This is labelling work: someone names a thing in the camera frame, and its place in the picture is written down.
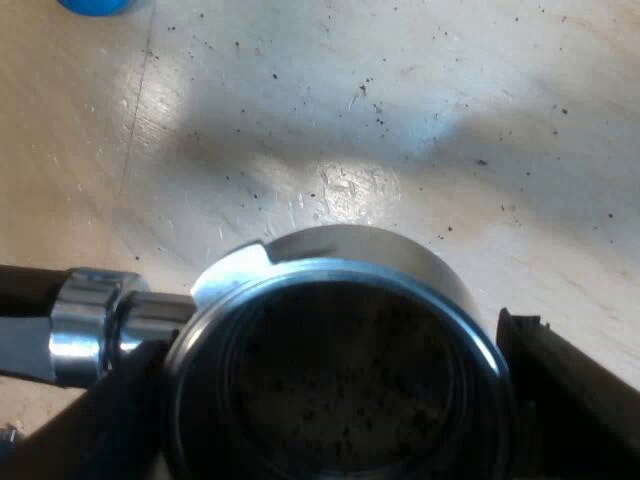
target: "portafilter handle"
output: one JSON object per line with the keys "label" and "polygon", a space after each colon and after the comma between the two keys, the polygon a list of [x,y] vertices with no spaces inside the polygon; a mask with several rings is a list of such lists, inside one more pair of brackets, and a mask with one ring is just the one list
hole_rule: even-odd
{"label": "portafilter handle", "polygon": [[135,273],[0,266],[0,372],[88,388],[141,342],[171,342],[195,310]]}

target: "light wood surface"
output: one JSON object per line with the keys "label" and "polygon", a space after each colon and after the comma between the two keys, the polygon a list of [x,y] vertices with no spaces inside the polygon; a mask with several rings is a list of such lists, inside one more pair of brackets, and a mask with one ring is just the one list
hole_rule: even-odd
{"label": "light wood surface", "polygon": [[[246,241],[376,225],[490,332],[541,314],[640,388],[637,2],[1,5],[2,263],[184,293]],[[75,395],[0,379],[0,423]]]}

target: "blue bottle cap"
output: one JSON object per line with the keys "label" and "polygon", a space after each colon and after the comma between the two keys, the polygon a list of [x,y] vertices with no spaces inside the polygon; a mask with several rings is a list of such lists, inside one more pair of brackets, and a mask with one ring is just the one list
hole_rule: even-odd
{"label": "blue bottle cap", "polygon": [[111,15],[124,9],[130,0],[59,0],[69,10],[81,15]]}

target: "portafilter basket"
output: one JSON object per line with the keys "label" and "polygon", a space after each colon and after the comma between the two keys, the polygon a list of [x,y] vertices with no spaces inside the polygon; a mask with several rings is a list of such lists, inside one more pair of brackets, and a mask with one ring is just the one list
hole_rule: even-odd
{"label": "portafilter basket", "polygon": [[243,247],[166,358],[176,478],[504,479],[508,368],[435,255],[370,227]]}

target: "metal rim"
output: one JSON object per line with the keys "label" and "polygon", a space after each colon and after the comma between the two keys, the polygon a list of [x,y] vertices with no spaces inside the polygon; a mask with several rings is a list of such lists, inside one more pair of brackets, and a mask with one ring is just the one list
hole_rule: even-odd
{"label": "metal rim", "polygon": [[335,280],[378,286],[409,297],[450,322],[449,326],[466,343],[491,386],[497,407],[496,423],[501,432],[493,478],[504,478],[511,460],[514,407],[509,370],[499,350],[466,312],[428,286],[385,267],[329,258],[273,265],[259,279],[238,287],[220,301],[196,313],[182,330],[165,361],[168,388],[166,448],[177,478],[192,478],[182,445],[180,411],[184,374],[188,371],[199,347],[229,313],[259,295],[303,282]]}

